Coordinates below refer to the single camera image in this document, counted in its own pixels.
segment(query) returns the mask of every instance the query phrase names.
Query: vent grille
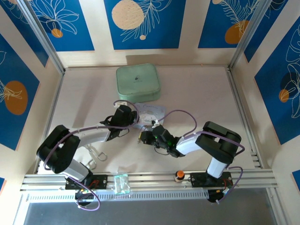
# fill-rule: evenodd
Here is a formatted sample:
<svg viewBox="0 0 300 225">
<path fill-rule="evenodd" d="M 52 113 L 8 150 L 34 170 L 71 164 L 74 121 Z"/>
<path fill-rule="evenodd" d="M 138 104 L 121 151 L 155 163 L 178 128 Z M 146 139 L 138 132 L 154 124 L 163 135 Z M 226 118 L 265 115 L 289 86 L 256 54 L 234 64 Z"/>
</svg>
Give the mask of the vent grille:
<svg viewBox="0 0 300 225">
<path fill-rule="evenodd" d="M 189 191 L 136 191 L 127 195 L 115 195 L 113 192 L 97 193 L 101 201 L 146 201 L 146 200 L 181 200 L 181 199 L 208 199 L 207 190 Z M 72 202 L 74 195 L 64 195 L 61 192 L 55 195 L 29 194 L 30 203 Z"/>
</svg>

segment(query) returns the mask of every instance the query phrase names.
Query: metal frame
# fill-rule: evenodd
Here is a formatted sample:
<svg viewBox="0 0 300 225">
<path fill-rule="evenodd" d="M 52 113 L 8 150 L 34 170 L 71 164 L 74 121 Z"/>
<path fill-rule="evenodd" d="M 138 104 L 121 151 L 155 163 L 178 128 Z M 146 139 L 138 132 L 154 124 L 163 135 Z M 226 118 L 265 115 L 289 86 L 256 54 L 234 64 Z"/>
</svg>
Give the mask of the metal frame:
<svg viewBox="0 0 300 225">
<path fill-rule="evenodd" d="M 259 26 L 261 20 L 263 19 L 268 7 L 270 6 L 272 0 L 260 0 L 258 6 L 253 13 L 253 16 L 250 20 L 249 25 L 247 26 L 246 31 L 244 32 L 238 46 L 236 47 L 236 51 L 229 63 L 229 68 L 232 69 L 235 63 L 238 61 L 239 57 L 244 53 L 247 45 L 249 44 L 251 38 L 253 37 L 257 27 Z"/>
<path fill-rule="evenodd" d="M 30 3 L 27 0 L 16 0 L 16 1 L 18 7 L 20 8 L 21 12 L 25 16 L 28 24 L 34 31 L 35 35 L 37 36 L 38 40 L 42 44 L 43 48 L 46 50 L 50 59 L 52 59 L 56 69 L 63 75 L 65 72 L 64 66 L 60 61 L 55 51 L 55 48 L 53 47 L 51 41 L 49 40 L 49 37 L 47 36 L 42 24 L 40 23 L 33 9 L 31 8 Z"/>
<path fill-rule="evenodd" d="M 233 182 L 240 175 L 240 170 L 229 170 Z M 128 179 L 132 191 L 167 191 L 167 190 L 195 190 L 188 181 L 190 173 L 204 173 L 205 171 L 185 171 L 182 182 L 174 181 L 173 172 L 129 172 Z M 114 175 L 108 174 L 107 189 L 114 187 Z M 64 190 L 65 176 L 56 175 L 26 175 L 21 186 L 21 191 L 57 191 Z M 277 188 L 277 183 L 271 169 L 248 169 L 244 170 L 243 176 L 236 188 Z"/>
<path fill-rule="evenodd" d="M 25 18 L 29 22 L 31 28 L 34 30 L 37 38 L 45 48 L 50 58 L 53 60 L 56 68 L 60 73 L 64 74 L 65 68 L 61 63 L 51 41 L 49 40 L 43 26 L 39 22 L 35 13 L 33 12 L 29 2 L 27 0 L 16 0 L 20 10 L 24 14 Z M 239 57 L 244 52 L 250 39 L 252 38 L 255 30 L 257 29 L 260 21 L 262 20 L 265 11 L 270 5 L 272 0 L 261 0 L 256 11 L 254 12 L 251 23 L 248 25 L 246 32 L 244 33 L 240 43 L 236 48 L 236 52 L 232 57 L 228 69 L 226 71 L 228 80 L 232 89 L 234 100 L 240 113 L 240 118 L 243 123 L 244 129 L 248 136 L 248 141 L 251 146 L 252 160 L 255 163 L 255 169 L 245 170 L 236 188 L 266 188 L 269 195 L 270 203 L 275 214 L 278 224 L 287 224 L 287 218 L 285 217 L 281 202 L 278 197 L 277 188 L 274 174 L 271 169 L 263 169 L 265 165 L 262 162 L 261 155 L 259 153 L 257 144 L 255 142 L 254 133 L 251 130 L 249 124 L 249 118 L 247 117 L 243 102 L 240 97 L 240 93 L 232 74 L 232 68 L 236 64 Z M 55 95 L 55 99 L 52 105 L 52 111 L 49 116 L 48 124 L 44 134 L 49 132 L 50 124 L 55 111 L 56 103 L 59 97 L 60 89 L 63 79 L 60 80 L 59 87 Z M 186 171 L 186 178 L 181 183 L 174 182 L 174 174 L 172 172 L 161 173 L 129 173 L 129 181 L 131 190 L 134 193 L 125 195 L 124 198 L 115 198 L 112 193 L 114 186 L 113 174 L 109 174 L 107 180 L 107 190 L 97 191 L 98 196 L 102 201 L 116 200 L 116 201 L 134 201 L 134 200 L 163 200 L 163 199 L 197 199 L 207 198 L 207 190 L 204 188 L 192 188 L 190 182 L 187 180 L 190 173 L 204 172 L 204 171 Z M 230 170 L 232 173 L 232 180 L 236 181 L 240 174 L 240 171 Z M 66 191 L 65 178 L 63 175 L 26 175 L 21 186 L 23 193 L 19 210 L 15 218 L 14 224 L 22 224 L 25 220 L 27 209 L 32 202 L 61 202 L 61 201 L 73 201 L 74 191 Z"/>
</svg>

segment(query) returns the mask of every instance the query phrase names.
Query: white tabletop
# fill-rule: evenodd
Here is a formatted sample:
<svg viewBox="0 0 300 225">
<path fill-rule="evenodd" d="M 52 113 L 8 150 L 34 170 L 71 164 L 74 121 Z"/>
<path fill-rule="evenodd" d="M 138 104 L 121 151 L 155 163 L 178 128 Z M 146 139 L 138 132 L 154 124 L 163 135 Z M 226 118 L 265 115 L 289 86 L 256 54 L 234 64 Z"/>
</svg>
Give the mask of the white tabletop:
<svg viewBox="0 0 300 225">
<path fill-rule="evenodd" d="M 51 124 L 67 128 L 92 126 L 113 115 L 113 102 L 118 98 L 117 67 L 67 70 Z M 241 123 L 239 112 L 224 67 L 157 66 L 161 80 L 161 98 L 148 102 L 162 105 L 169 112 L 183 109 L 197 120 L 200 131 L 207 121 L 213 121 L 242 137 L 246 151 L 234 159 L 232 165 L 254 169 L 251 149 Z M 194 127 L 193 120 L 182 112 L 174 112 L 164 121 L 164 127 L 174 136 L 181 136 Z M 185 157 L 162 156 L 152 146 L 138 144 L 138 129 L 132 128 L 124 137 L 108 142 L 94 143 L 97 151 L 105 152 L 108 159 L 97 161 L 99 172 L 172 172 L 177 170 L 206 170 L 211 156 L 195 151 Z M 87 163 L 90 155 L 79 148 L 74 159 Z M 39 174 L 46 173 L 40 167 Z"/>
</svg>

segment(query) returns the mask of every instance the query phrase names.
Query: wall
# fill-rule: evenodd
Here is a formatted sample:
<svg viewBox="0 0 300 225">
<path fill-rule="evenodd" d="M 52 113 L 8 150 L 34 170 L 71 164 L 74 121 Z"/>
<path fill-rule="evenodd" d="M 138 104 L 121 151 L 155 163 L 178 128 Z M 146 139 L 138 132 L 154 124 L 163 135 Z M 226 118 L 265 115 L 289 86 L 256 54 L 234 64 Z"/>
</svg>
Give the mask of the wall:
<svg viewBox="0 0 300 225">
<path fill-rule="evenodd" d="M 236 14 L 239 13 L 238 10 L 243 10 L 248 2 L 252 4 L 249 6 L 252 8 L 251 12 L 245 16 L 233 18 L 234 14 L 225 15 L 228 9 L 224 2 L 233 3 L 231 0 L 163 0 L 161 4 L 166 8 L 162 11 L 153 8 L 152 17 L 149 17 L 150 22 L 138 30 L 136 36 L 122 41 L 128 34 L 135 32 L 131 28 L 136 27 L 136 21 L 131 21 L 133 18 L 127 14 L 122 14 L 124 17 L 114 17 L 112 14 L 124 13 L 122 10 L 128 7 L 134 11 L 137 18 L 139 7 L 136 8 L 135 2 L 138 2 L 143 9 L 150 3 L 155 6 L 157 2 L 151 0 L 79 0 L 81 8 L 78 8 L 74 6 L 77 5 L 78 0 L 73 1 L 73 4 L 70 0 L 63 1 L 65 1 L 64 9 L 72 11 L 68 16 L 72 29 L 66 27 L 58 19 L 55 24 L 50 20 L 45 21 L 45 17 L 41 14 L 45 14 L 46 10 L 35 7 L 33 1 L 30 3 L 66 67 L 132 65 L 145 62 L 157 65 L 228 64 L 258 3 L 257 0 L 237 0 L 242 8 L 236 9 L 237 5 L 235 5 L 233 9 Z M 112 8 L 118 4 L 120 7 L 115 12 Z M 88 32 L 84 23 L 78 24 L 83 17 Z M 147 35 L 141 31 L 145 27 L 148 30 Z M 74 48 L 73 51 L 62 47 L 69 46 L 72 42 L 76 43 L 73 47 L 70 46 Z M 78 47 L 83 43 L 89 44 L 82 46 L 83 48 L 79 51 Z"/>
<path fill-rule="evenodd" d="M 253 55 L 251 61 L 248 63 L 246 57 L 242 55 L 233 70 L 233 75 L 237 79 L 239 88 L 243 93 L 243 100 L 247 103 L 245 105 L 247 105 L 249 115 L 253 120 L 251 121 L 251 125 L 255 131 L 256 140 L 262 158 L 264 159 L 265 167 L 273 169 L 279 185 L 283 207 L 286 209 L 289 216 L 289 224 L 295 225 L 300 223 L 300 194 L 293 180 L 292 172 L 300 169 L 300 136 L 280 144 L 278 135 L 274 129 L 274 124 L 270 119 L 264 102 L 264 100 L 269 101 L 270 99 L 273 99 L 273 96 L 268 96 L 263 99 L 254 77 L 299 16 L 299 0 L 289 0 L 258 50 Z M 273 67 L 276 68 L 280 66 L 279 64 L 280 63 L 274 63 Z M 272 82 L 276 80 L 278 76 L 283 75 L 276 71 L 271 73 L 269 84 L 272 85 Z M 279 91 L 274 98 L 278 99 L 278 96 L 280 96 Z"/>
<path fill-rule="evenodd" d="M 0 195 L 0 223 L 12 224 L 21 196 L 20 186 L 24 175 L 27 172 L 32 172 L 36 150 L 46 127 L 60 74 L 50 60 L 44 67 L 1 7 L 0 19 L 0 34 L 39 80 L 39 88 L 16 150 L 0 144 L 0 177 L 5 178 L 7 181 Z"/>
</svg>

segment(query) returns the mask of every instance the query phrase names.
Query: floral wall art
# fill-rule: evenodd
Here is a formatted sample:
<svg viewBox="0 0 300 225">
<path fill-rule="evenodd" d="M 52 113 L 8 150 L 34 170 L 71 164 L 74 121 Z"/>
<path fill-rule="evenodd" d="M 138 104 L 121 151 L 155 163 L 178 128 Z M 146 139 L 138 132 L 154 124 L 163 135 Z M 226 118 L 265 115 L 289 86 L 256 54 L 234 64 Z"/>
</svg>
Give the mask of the floral wall art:
<svg viewBox="0 0 300 225">
<path fill-rule="evenodd" d="M 252 59 L 256 50 L 266 37 L 267 33 L 271 29 L 272 25 L 278 18 L 279 14 L 281 13 L 282 9 L 284 8 L 287 2 L 288 0 L 273 0 L 271 2 L 267 12 L 265 13 L 262 21 L 260 22 L 253 37 L 251 38 L 248 46 L 244 51 L 248 62 L 250 62 L 250 60 Z"/>
<path fill-rule="evenodd" d="M 260 0 L 211 0 L 199 48 L 235 48 Z"/>
<path fill-rule="evenodd" d="M 300 17 L 255 80 L 280 143 L 300 135 Z"/>
<path fill-rule="evenodd" d="M 115 50 L 178 48 L 185 0 L 104 0 Z"/>
<path fill-rule="evenodd" d="M 16 0 L 0 0 L 0 5 L 45 67 L 49 56 L 20 11 Z"/>
<path fill-rule="evenodd" d="M 0 144 L 16 150 L 39 81 L 0 35 Z"/>
<path fill-rule="evenodd" d="M 30 5 L 56 51 L 94 51 L 78 0 L 31 0 Z"/>
</svg>

